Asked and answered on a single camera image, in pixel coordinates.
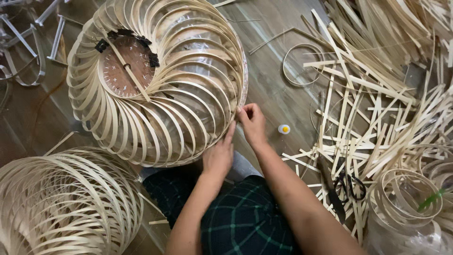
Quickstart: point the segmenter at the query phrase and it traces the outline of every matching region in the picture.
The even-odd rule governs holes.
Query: scissors
[[[360,188],[360,193],[359,194],[356,194],[354,192],[354,187],[352,186],[353,182],[356,185],[359,185],[359,188]],[[337,190],[338,183],[341,183],[341,186],[343,187],[344,192],[346,194],[351,194],[352,198],[355,201],[363,200],[366,197],[366,186],[365,186],[365,184],[363,184],[363,182],[359,178],[356,177],[356,175],[354,173],[352,173],[351,175],[350,174],[346,174],[344,169],[343,169],[340,172],[340,174],[338,175],[338,177],[335,179],[335,182],[333,183],[333,186],[334,186],[335,190]],[[346,198],[344,200],[340,199],[340,201],[343,204],[346,204],[349,201],[348,195],[346,195]]]

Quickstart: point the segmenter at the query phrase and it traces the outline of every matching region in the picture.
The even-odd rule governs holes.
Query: green object
[[[421,212],[423,209],[428,207],[431,203],[436,201],[438,197],[442,197],[442,194],[445,193],[445,189],[439,189],[438,192],[434,193],[430,197],[428,197],[423,203],[420,204],[417,212]]]

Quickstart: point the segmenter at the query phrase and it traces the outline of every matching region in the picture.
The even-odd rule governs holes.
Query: person
[[[176,167],[146,178],[172,228],[165,254],[365,254],[269,145],[258,105],[236,114],[264,178],[250,175],[221,189],[233,163],[234,121],[204,152],[199,177]]]

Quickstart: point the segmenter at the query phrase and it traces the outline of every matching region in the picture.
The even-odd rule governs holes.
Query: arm
[[[258,105],[248,104],[237,111],[246,139],[301,250],[305,254],[365,254],[310,188],[267,143],[266,119]]]
[[[171,231],[165,254],[201,254],[200,224],[211,202],[218,195],[233,163],[233,139],[236,122],[225,138],[203,154],[203,172],[187,199]]]

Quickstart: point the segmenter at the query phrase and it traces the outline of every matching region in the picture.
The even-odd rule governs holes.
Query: hand
[[[266,118],[256,103],[244,105],[237,108],[237,118],[244,128],[247,142],[252,146],[261,146],[267,143],[265,124]]]
[[[220,139],[216,145],[207,149],[203,153],[203,173],[204,176],[210,176],[221,182],[227,176],[231,165],[233,164],[233,140],[236,121],[231,122],[230,128],[225,138]]]

